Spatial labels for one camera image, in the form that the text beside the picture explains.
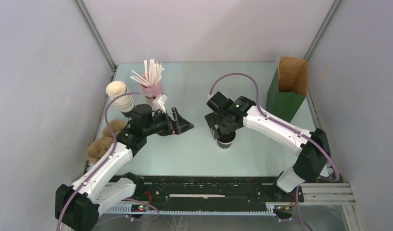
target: cable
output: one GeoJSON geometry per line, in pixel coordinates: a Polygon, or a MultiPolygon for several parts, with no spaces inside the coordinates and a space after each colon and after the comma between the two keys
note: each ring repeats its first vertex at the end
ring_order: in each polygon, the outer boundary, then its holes
{"type": "Polygon", "coordinates": [[[148,196],[150,197],[150,201],[148,202],[149,204],[151,204],[151,201],[152,201],[152,196],[151,196],[151,193],[150,193],[150,191],[146,191],[145,192],[146,194],[148,194],[148,196]]]}
{"type": "MultiPolygon", "coordinates": [[[[298,131],[298,130],[296,130],[296,129],[294,129],[294,128],[290,128],[289,126],[287,126],[287,125],[285,125],[285,124],[279,122],[278,120],[272,118],[271,116],[269,116],[269,115],[267,115],[266,113],[263,112],[263,110],[261,109],[260,103],[259,103],[260,95],[259,95],[259,87],[258,87],[258,85],[257,85],[257,82],[255,81],[255,79],[253,79],[251,76],[249,76],[249,75],[247,75],[247,74],[235,72],[235,73],[230,73],[230,74],[227,74],[227,75],[224,75],[224,76],[218,78],[218,79],[213,83],[212,87],[210,88],[209,94],[212,95],[213,89],[215,88],[215,85],[216,85],[219,81],[221,81],[222,79],[224,79],[224,78],[226,78],[226,77],[229,77],[229,76],[236,76],[236,75],[240,75],[240,76],[247,77],[247,78],[249,78],[249,79],[254,83],[254,86],[256,87],[256,104],[257,104],[257,109],[258,109],[258,111],[261,113],[261,115],[262,115],[264,118],[266,118],[266,119],[268,119],[268,120],[270,120],[270,121],[272,121],[272,122],[274,122],[274,123],[276,123],[276,124],[278,124],[278,125],[280,125],[280,126],[286,128],[286,129],[288,129],[288,130],[294,132],[294,133],[297,134],[297,135],[301,135],[300,131],[298,131]]],[[[323,177],[323,176],[320,176],[320,178],[322,178],[322,179],[324,179],[324,180],[327,180],[327,181],[333,181],[333,182],[338,181],[338,180],[339,180],[338,168],[335,166],[334,162],[331,160],[331,158],[330,158],[330,156],[327,154],[327,152],[326,152],[323,148],[321,148],[321,146],[319,146],[319,145],[318,145],[314,140],[312,140],[310,137],[308,137],[308,136],[306,136],[306,135],[304,135],[304,134],[302,134],[301,136],[302,136],[304,139],[308,140],[310,143],[312,143],[318,150],[320,150],[321,153],[322,153],[322,154],[325,156],[325,158],[327,159],[327,161],[331,164],[331,167],[332,167],[332,169],[333,169],[333,173],[334,173],[334,175],[335,175],[335,178],[331,179],[331,178],[323,177]]]]}
{"type": "Polygon", "coordinates": [[[294,207],[294,206],[296,206],[296,205],[297,205],[297,199],[295,198],[295,196],[294,196],[294,194],[293,194],[293,193],[291,193],[291,196],[294,198],[294,200],[293,200],[293,202],[291,202],[291,204],[290,204],[290,207],[294,207]]]}
{"type": "MultiPolygon", "coordinates": [[[[295,188],[295,197],[298,198],[298,192],[300,191],[300,186],[298,185],[295,188]]],[[[307,223],[304,222],[303,217],[301,216],[301,211],[300,211],[300,207],[298,205],[298,200],[295,201],[297,203],[297,211],[298,211],[298,217],[300,218],[300,222],[303,225],[303,228],[305,230],[305,226],[307,225],[309,227],[309,225],[307,223]]]]}
{"type": "MultiPolygon", "coordinates": [[[[112,99],[108,105],[106,106],[106,108],[104,109],[104,121],[106,122],[106,126],[108,127],[108,129],[111,131],[111,135],[113,136],[113,147],[111,149],[110,155],[112,155],[115,151],[116,145],[117,145],[117,137],[115,136],[115,133],[113,131],[113,128],[110,126],[110,123],[108,122],[107,119],[107,112],[108,109],[110,108],[110,106],[114,103],[114,101],[118,100],[119,98],[126,96],[126,95],[146,95],[149,96],[150,94],[145,94],[142,92],[128,92],[128,93],[124,93],[121,94],[117,97],[115,97],[114,99],[112,99]]],[[[108,161],[110,160],[110,158],[105,158],[98,166],[95,170],[93,170],[93,172],[87,176],[87,178],[85,179],[84,182],[82,182],[77,188],[76,190],[72,193],[72,195],[69,197],[69,199],[66,201],[66,203],[63,206],[63,209],[60,212],[59,218],[57,220],[57,225],[56,225],[56,231],[60,231],[60,226],[62,224],[62,220],[64,217],[64,214],[66,212],[66,209],[69,207],[70,203],[72,202],[73,198],[77,195],[77,193],[84,187],[84,184],[87,182],[94,176],[94,174],[96,174],[97,171],[99,171],[100,168],[102,168],[108,161]]]]}
{"type": "MultiPolygon", "coordinates": [[[[300,221],[299,219],[294,219],[294,218],[291,218],[291,219],[280,219],[277,215],[276,215],[276,218],[277,218],[277,220],[279,220],[279,222],[282,222],[282,221],[283,221],[283,222],[284,222],[284,221],[300,221]]],[[[310,231],[313,231],[309,224],[307,224],[306,222],[304,222],[304,225],[305,225],[306,227],[308,227],[308,228],[310,229],[310,231]]]]}
{"type": "Polygon", "coordinates": [[[152,208],[153,210],[155,210],[155,211],[157,212],[157,216],[155,216],[155,217],[153,217],[153,218],[149,218],[149,219],[140,219],[140,218],[134,218],[134,217],[129,216],[129,215],[127,215],[127,214],[126,214],[126,215],[119,215],[119,216],[115,216],[115,217],[112,217],[112,218],[110,218],[110,219],[107,219],[107,220],[105,220],[105,221],[102,221],[102,222],[100,222],[100,223],[97,223],[95,226],[104,225],[105,223],[107,223],[107,222],[109,222],[109,221],[112,221],[112,220],[115,220],[115,219],[119,219],[119,218],[129,218],[129,219],[131,219],[131,220],[137,220],[137,221],[152,221],[152,220],[155,220],[155,219],[159,218],[159,216],[160,216],[159,210],[158,210],[156,207],[154,207],[154,206],[152,206],[152,205],[150,205],[150,204],[148,204],[148,203],[144,203],[144,202],[142,202],[142,201],[134,200],[134,199],[131,199],[131,198],[126,198],[126,199],[124,199],[124,200],[125,200],[125,201],[132,201],[132,202],[139,203],[139,204],[141,204],[141,205],[148,206],[148,207],[152,208]]]}

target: white wall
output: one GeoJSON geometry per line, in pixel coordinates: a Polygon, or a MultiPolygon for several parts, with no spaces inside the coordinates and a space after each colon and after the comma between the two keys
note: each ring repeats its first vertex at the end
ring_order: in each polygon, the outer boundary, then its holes
{"type": "Polygon", "coordinates": [[[85,0],[116,63],[305,55],[333,0],[85,0]]]}
{"type": "Polygon", "coordinates": [[[50,231],[111,71],[73,1],[0,0],[0,231],[50,231]]]}
{"type": "Polygon", "coordinates": [[[344,1],[310,64],[330,66],[311,88],[366,229],[393,231],[393,0],[344,1]]]}

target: brown paper bag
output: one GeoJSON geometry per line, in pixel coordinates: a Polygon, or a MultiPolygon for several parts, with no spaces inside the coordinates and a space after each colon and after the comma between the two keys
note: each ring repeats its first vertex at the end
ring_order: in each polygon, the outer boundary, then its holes
{"type": "Polygon", "coordinates": [[[307,96],[308,62],[283,56],[267,92],[266,110],[291,122],[307,96]]]}
{"type": "Polygon", "coordinates": [[[283,56],[279,66],[279,91],[307,96],[308,62],[303,58],[283,56]]]}

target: stack of paper cups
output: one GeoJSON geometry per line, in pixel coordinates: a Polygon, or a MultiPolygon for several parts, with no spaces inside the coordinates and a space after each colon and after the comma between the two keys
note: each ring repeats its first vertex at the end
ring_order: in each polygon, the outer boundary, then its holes
{"type": "MultiPolygon", "coordinates": [[[[130,92],[123,81],[113,81],[107,85],[106,93],[114,99],[119,95],[130,92]]],[[[122,112],[129,112],[134,108],[134,100],[131,95],[125,95],[114,101],[116,108],[122,112]]]]}

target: black base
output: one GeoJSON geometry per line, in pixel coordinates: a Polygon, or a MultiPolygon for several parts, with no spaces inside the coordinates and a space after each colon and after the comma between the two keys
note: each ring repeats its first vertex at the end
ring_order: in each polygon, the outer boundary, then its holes
{"type": "MultiPolygon", "coordinates": [[[[135,178],[132,173],[125,175],[135,178]]],[[[111,182],[117,182],[123,176],[114,176],[111,182]]],[[[290,193],[277,191],[274,185],[277,177],[173,177],[139,176],[132,198],[148,201],[164,211],[207,211],[207,212],[265,212],[267,202],[291,203],[290,193]],[[170,194],[219,194],[220,198],[170,197],[170,194]]]]}

